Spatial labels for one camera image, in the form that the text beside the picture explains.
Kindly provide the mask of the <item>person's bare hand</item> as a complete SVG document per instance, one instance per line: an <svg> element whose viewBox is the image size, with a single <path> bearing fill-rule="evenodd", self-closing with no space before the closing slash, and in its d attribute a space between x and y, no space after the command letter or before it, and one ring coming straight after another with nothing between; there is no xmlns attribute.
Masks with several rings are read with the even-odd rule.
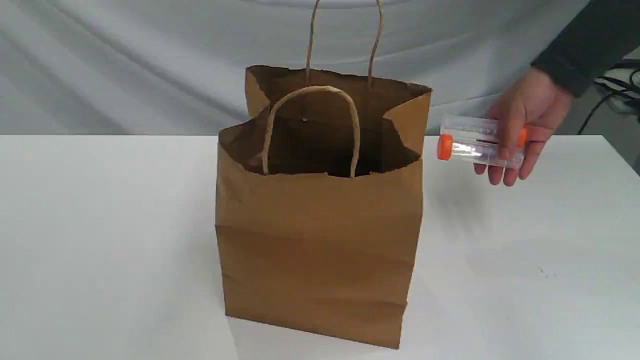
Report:
<svg viewBox="0 0 640 360"><path fill-rule="evenodd" d="M527 129L525 157L519 169L474 164L478 175L487 173L489 182L511 187L530 176L547 142L566 119L573 103L571 93L553 82L544 71L528 70L489 108L486 117L498 121L501 159L510 159L518 148L519 134Z"/></svg>

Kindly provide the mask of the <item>dark sleeved forearm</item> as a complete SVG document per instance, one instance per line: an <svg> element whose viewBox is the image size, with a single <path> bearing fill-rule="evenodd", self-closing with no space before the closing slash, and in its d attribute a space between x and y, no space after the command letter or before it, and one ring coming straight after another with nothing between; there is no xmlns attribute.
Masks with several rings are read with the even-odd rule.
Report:
<svg viewBox="0 0 640 360"><path fill-rule="evenodd" d="M531 66L578 98L639 45L638 0L590 0Z"/></svg>

